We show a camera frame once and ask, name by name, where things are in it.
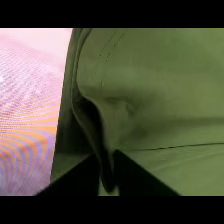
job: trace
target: green fabric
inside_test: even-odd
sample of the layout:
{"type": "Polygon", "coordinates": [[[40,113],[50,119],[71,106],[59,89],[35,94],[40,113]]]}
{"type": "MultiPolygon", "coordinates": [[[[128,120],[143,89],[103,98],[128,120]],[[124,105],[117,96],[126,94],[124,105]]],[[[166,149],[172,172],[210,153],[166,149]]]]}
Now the green fabric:
{"type": "Polygon", "coordinates": [[[224,195],[223,74],[224,29],[98,28],[76,81],[111,153],[182,195],[224,195]]]}

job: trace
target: pink surface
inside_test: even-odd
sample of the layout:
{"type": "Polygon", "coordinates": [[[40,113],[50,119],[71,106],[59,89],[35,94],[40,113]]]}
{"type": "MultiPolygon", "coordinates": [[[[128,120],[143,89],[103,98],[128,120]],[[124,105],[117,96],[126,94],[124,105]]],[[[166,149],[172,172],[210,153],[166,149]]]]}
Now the pink surface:
{"type": "Polygon", "coordinates": [[[49,184],[71,29],[0,29],[0,195],[49,184]]]}

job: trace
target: olive green garment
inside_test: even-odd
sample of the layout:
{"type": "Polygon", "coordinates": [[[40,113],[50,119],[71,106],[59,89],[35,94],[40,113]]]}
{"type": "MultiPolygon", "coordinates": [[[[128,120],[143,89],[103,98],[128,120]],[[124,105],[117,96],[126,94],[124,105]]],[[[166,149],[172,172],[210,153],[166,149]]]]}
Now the olive green garment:
{"type": "MultiPolygon", "coordinates": [[[[111,154],[121,150],[181,195],[224,195],[224,29],[91,29],[76,82],[100,113],[111,154]]],[[[71,119],[63,97],[59,131],[71,119]]],[[[62,154],[56,147],[58,174],[85,157],[62,154]]]]}

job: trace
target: striped fabric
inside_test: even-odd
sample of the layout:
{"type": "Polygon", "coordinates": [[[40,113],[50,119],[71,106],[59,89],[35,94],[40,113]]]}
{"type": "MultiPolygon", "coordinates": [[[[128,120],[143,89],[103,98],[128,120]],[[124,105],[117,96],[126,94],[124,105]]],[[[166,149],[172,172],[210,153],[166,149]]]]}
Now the striped fabric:
{"type": "Polygon", "coordinates": [[[0,29],[0,195],[50,181],[71,29],[0,29]]]}

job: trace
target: green pants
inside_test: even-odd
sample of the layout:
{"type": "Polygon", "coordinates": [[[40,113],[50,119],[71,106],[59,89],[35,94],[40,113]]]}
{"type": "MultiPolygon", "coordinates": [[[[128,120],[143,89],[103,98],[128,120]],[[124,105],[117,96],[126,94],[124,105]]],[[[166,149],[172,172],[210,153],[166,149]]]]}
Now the green pants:
{"type": "Polygon", "coordinates": [[[119,150],[180,195],[224,195],[222,122],[224,29],[74,29],[52,182],[94,154],[107,185],[119,150]]]}

